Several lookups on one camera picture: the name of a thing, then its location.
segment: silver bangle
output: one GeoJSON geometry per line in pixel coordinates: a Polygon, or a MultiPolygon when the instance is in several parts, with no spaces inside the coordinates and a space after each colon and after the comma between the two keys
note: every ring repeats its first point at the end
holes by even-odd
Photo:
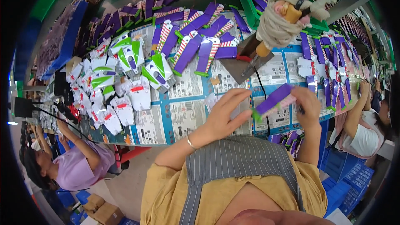
{"type": "Polygon", "coordinates": [[[192,149],[196,151],[197,149],[193,146],[192,142],[189,140],[189,136],[187,136],[187,141],[188,144],[192,147],[192,149]]]}

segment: factory floor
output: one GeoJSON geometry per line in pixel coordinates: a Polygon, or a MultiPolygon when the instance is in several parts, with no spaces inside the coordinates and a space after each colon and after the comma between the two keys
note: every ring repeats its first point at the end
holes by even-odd
{"type": "Polygon", "coordinates": [[[165,147],[152,148],[130,159],[129,168],[110,180],[101,180],[87,191],[118,206],[125,216],[140,221],[140,206],[147,170],[165,147]]]}

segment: pink shirt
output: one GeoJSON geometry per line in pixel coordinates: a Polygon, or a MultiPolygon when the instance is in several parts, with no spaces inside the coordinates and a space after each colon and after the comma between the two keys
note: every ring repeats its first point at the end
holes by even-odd
{"type": "Polygon", "coordinates": [[[72,149],[54,159],[58,163],[58,185],[69,191],[89,188],[99,178],[104,177],[108,169],[115,163],[115,156],[111,150],[85,141],[100,156],[100,164],[92,171],[83,153],[74,146],[72,149]]]}

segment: wooden handle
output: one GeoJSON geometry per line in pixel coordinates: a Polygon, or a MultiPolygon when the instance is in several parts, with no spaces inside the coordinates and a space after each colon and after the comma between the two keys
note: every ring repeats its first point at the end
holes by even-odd
{"type": "MultiPolygon", "coordinates": [[[[296,10],[292,4],[288,3],[284,18],[288,22],[294,24],[299,20],[301,14],[302,14],[301,11],[296,10]]],[[[260,57],[266,57],[270,52],[271,51],[264,45],[264,42],[261,42],[256,48],[256,53],[260,57]]]]}

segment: black cable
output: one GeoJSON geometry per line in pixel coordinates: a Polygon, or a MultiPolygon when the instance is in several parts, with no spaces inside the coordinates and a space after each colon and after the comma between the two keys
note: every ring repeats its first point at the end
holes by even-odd
{"type": "MultiPolygon", "coordinates": [[[[255,67],[253,67],[253,69],[254,69],[254,71],[256,72],[257,78],[258,78],[258,82],[260,83],[260,86],[261,86],[261,88],[263,89],[262,91],[264,92],[265,100],[267,100],[267,93],[265,93],[264,86],[263,86],[262,83],[261,83],[260,75],[258,74],[258,71],[257,71],[257,69],[256,69],[255,67]]],[[[267,131],[267,138],[268,138],[268,137],[270,136],[270,120],[268,119],[268,117],[266,117],[266,118],[267,118],[267,125],[268,125],[268,131],[267,131]]]]}
{"type": "Polygon", "coordinates": [[[51,114],[51,113],[45,111],[44,109],[41,109],[41,108],[38,108],[38,107],[34,107],[34,108],[35,108],[36,110],[42,111],[42,112],[44,112],[44,113],[46,113],[46,114],[49,114],[49,115],[51,115],[52,117],[57,118],[58,120],[61,120],[61,121],[65,122],[66,124],[68,124],[69,126],[71,126],[72,128],[74,128],[77,132],[79,132],[82,136],[84,136],[88,141],[93,142],[93,143],[98,143],[98,142],[94,142],[94,141],[90,140],[90,139],[89,139],[87,136],[85,136],[79,129],[75,128],[73,125],[71,125],[69,122],[63,120],[62,118],[59,118],[59,117],[57,117],[56,115],[53,115],[53,114],[51,114]]]}

